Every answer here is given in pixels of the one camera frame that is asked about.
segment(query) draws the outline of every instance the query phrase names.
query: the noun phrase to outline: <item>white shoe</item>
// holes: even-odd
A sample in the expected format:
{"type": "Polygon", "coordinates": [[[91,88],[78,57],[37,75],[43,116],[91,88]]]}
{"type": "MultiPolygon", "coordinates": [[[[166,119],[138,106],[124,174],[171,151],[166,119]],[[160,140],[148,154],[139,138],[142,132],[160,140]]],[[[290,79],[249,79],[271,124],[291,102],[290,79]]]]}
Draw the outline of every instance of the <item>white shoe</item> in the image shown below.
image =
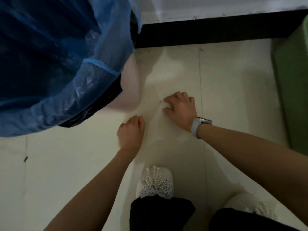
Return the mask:
{"type": "Polygon", "coordinates": [[[155,195],[165,199],[173,197],[173,177],[167,168],[156,166],[146,168],[139,179],[136,198],[155,195]]]}
{"type": "Polygon", "coordinates": [[[224,206],[242,212],[255,213],[260,216],[277,220],[274,210],[268,209],[263,202],[259,202],[255,196],[249,193],[240,193],[233,196],[224,206]]]}

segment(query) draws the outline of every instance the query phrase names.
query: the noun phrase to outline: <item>forearm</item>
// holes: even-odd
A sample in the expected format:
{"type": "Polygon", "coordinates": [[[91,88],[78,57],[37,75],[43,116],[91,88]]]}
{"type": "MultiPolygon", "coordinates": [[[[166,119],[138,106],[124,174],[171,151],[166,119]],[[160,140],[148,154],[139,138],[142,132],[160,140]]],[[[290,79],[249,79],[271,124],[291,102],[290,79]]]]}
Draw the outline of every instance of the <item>forearm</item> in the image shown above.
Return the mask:
{"type": "Polygon", "coordinates": [[[59,212],[45,231],[101,231],[132,161],[121,152],[59,212]]]}
{"type": "Polygon", "coordinates": [[[308,157],[265,139],[208,124],[198,136],[308,223],[308,157]]]}

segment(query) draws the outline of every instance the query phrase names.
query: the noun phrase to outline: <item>tile floor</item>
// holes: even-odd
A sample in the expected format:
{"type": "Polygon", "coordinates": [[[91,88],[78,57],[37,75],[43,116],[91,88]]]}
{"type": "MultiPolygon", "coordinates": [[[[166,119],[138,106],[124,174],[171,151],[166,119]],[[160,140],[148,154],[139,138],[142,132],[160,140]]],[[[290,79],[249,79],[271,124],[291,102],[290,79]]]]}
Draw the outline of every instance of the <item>tile floor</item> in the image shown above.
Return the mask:
{"type": "Polygon", "coordinates": [[[134,112],[103,109],[74,128],[0,139],[0,230],[43,230],[112,159],[119,148],[118,126],[135,114],[147,122],[144,144],[103,230],[129,230],[138,178],[152,164],[168,167],[175,196],[194,203],[196,213],[186,230],[206,230],[209,216],[245,190],[275,209],[280,222],[308,230],[261,186],[161,111],[165,96],[186,91],[195,97],[198,114],[215,125],[287,145],[270,49],[270,39],[139,49],[141,101],[134,112]]]}

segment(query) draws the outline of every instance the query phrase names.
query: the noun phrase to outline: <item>white wall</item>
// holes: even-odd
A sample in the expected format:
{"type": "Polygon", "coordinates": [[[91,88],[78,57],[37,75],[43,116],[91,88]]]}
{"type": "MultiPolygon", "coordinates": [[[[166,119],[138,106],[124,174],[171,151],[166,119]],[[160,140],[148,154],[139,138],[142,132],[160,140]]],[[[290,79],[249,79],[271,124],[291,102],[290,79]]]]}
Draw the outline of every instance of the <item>white wall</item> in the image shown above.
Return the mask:
{"type": "Polygon", "coordinates": [[[308,0],[137,0],[143,24],[308,9],[308,0]]]}

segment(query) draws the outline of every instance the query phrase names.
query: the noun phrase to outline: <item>pant leg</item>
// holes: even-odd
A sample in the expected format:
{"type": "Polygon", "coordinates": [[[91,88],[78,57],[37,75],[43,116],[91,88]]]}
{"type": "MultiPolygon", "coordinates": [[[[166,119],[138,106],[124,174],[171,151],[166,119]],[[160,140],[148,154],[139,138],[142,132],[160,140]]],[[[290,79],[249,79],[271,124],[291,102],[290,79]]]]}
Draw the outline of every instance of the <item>pant leg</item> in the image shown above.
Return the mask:
{"type": "Polygon", "coordinates": [[[212,217],[209,231],[221,230],[279,230],[298,231],[290,226],[283,225],[272,219],[247,212],[237,211],[233,208],[222,208],[212,217]]]}
{"type": "Polygon", "coordinates": [[[130,231],[182,231],[194,212],[194,205],[186,199],[137,198],[131,204],[130,231]]]}

